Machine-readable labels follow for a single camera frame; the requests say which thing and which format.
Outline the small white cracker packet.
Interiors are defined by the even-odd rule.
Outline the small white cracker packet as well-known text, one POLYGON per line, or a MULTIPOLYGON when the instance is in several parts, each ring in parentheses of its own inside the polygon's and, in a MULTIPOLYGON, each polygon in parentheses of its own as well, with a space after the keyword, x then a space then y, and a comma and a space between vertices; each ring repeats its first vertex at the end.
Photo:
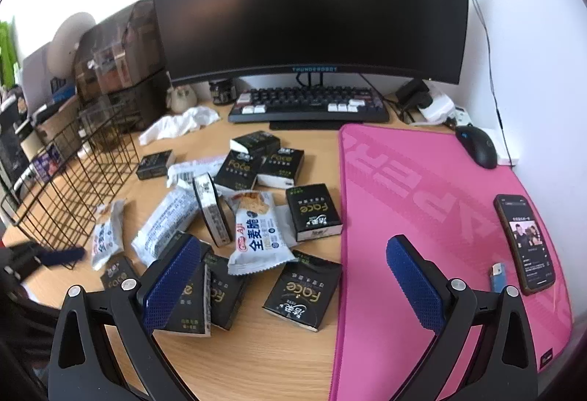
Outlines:
POLYGON ((124 199, 98 205, 91 235, 91 268, 102 269, 109 259, 123 252, 124 199))

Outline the long white snack packet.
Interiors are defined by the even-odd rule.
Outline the long white snack packet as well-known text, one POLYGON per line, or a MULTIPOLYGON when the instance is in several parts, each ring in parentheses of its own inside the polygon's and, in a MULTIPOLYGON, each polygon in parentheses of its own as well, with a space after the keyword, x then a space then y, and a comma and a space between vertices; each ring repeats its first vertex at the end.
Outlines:
POLYGON ((131 242, 140 262, 147 267, 155 262, 174 234, 190 226, 199 209, 194 189, 187 182, 179 181, 165 195, 131 242))

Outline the black white tissue pack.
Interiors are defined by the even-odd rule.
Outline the black white tissue pack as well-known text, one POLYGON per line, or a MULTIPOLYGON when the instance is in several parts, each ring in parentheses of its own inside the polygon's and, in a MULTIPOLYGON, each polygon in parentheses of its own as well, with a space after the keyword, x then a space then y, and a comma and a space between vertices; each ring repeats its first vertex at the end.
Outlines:
POLYGON ((218 247, 231 244, 233 234, 221 207, 212 176, 208 172, 197 175, 193 178, 192 185, 213 242, 218 247))

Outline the white Aji cracker packet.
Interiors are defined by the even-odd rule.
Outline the white Aji cracker packet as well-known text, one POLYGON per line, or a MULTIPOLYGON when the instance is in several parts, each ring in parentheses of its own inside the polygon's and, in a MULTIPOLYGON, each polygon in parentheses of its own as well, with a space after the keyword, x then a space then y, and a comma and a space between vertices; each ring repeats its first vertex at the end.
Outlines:
POLYGON ((242 190, 228 198, 235 215, 235 251, 228 260, 228 274, 245 276, 264 272, 296 260, 285 244, 271 192, 242 190))

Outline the long white pink packet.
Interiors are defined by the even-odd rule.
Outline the long white pink packet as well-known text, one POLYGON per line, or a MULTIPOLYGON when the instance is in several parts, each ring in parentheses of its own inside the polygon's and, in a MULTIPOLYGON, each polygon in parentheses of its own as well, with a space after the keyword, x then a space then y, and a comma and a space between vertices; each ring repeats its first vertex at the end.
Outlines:
POLYGON ((177 185, 179 181, 190 183, 201 174, 210 174, 211 178, 218 173, 225 161, 226 154, 217 157, 205 157, 200 160, 183 161, 171 164, 167 170, 166 186, 177 185))

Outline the black smartphone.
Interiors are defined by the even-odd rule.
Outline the black smartphone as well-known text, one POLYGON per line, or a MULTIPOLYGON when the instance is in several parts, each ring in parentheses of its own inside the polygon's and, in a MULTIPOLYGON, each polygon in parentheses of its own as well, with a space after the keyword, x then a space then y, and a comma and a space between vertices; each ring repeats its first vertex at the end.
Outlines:
POLYGON ((522 195, 498 194, 493 206, 506 234, 522 292, 529 296, 550 288, 556 280, 554 264, 529 201, 522 195))

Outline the pink mouse pad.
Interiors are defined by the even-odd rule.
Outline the pink mouse pad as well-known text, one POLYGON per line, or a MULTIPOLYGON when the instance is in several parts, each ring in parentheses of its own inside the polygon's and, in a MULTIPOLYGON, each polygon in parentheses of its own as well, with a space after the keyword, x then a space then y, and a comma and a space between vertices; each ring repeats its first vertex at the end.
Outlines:
POLYGON ((496 263, 516 284, 493 201, 523 186, 509 168, 481 168, 450 134, 349 124, 338 137, 343 271, 330 396, 387 400, 432 339, 387 265, 388 240, 406 236, 475 290, 489 290, 496 263))

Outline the black computer mouse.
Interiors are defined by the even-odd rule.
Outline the black computer mouse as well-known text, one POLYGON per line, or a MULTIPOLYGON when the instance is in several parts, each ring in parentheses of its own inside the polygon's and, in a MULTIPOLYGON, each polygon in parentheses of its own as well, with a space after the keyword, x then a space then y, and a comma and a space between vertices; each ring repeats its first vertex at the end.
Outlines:
POLYGON ((472 125, 456 126, 457 140, 474 162, 485 169, 497 167, 496 147, 485 131, 472 125))

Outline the white crumpled cloth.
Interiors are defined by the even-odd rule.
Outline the white crumpled cloth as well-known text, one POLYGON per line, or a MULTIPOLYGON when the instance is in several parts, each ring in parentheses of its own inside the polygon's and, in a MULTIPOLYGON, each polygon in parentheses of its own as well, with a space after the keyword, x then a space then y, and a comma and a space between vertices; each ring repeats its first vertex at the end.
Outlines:
POLYGON ((220 120, 220 115, 211 108, 191 107, 182 114, 160 118, 139 136, 138 142, 140 146, 147 146, 155 141, 175 139, 220 120))

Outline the dark acrylic cosmetics organizer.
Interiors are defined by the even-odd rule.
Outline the dark acrylic cosmetics organizer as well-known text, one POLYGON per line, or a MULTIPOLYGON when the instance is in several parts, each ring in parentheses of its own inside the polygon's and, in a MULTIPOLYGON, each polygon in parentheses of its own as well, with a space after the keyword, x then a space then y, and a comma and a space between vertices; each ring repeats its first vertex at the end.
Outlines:
POLYGON ((144 131, 166 112, 170 87, 151 0, 140 0, 88 30, 74 57, 77 92, 85 108, 115 106, 144 131))

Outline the white power strip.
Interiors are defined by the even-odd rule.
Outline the white power strip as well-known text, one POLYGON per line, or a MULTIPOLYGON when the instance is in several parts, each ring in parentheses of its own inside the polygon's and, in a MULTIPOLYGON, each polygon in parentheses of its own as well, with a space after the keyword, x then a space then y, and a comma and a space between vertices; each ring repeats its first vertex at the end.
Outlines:
POLYGON ((448 124, 449 126, 468 126, 473 122, 468 111, 463 107, 457 106, 454 101, 440 89, 431 86, 426 94, 427 99, 424 103, 416 106, 413 113, 413 120, 409 120, 410 125, 415 126, 440 126, 448 124))

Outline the white round fan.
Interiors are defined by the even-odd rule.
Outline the white round fan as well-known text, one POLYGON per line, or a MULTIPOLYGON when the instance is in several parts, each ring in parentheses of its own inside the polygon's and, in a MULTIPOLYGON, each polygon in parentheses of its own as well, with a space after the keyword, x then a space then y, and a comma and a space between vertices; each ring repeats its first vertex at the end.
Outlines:
POLYGON ((61 24, 47 53, 47 66, 54 77, 65 79, 71 76, 81 38, 94 26, 95 19, 87 12, 77 12, 61 24))

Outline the small cream ceramic vase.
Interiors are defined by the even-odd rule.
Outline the small cream ceramic vase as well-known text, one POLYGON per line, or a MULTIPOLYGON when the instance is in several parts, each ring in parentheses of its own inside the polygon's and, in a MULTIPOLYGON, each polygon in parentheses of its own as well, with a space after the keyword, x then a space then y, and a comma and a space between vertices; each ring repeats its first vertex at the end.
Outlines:
POLYGON ((198 105, 198 97, 191 85, 170 87, 167 90, 166 105, 170 112, 183 114, 198 105))

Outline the dark mechanical keyboard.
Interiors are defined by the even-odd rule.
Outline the dark mechanical keyboard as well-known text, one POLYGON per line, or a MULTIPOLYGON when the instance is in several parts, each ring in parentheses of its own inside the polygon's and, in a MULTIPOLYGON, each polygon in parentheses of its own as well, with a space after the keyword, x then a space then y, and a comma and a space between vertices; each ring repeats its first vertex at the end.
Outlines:
POLYGON ((383 100, 370 88, 318 86, 251 89, 228 115, 235 124, 285 121, 387 123, 383 100))

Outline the small dark glass jar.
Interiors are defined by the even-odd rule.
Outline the small dark glass jar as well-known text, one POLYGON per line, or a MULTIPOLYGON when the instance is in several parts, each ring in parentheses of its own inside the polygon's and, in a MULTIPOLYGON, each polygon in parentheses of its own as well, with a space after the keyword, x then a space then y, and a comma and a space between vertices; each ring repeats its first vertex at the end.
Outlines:
POLYGON ((238 98, 237 88, 232 79, 211 81, 209 83, 212 102, 216 106, 226 106, 238 98))

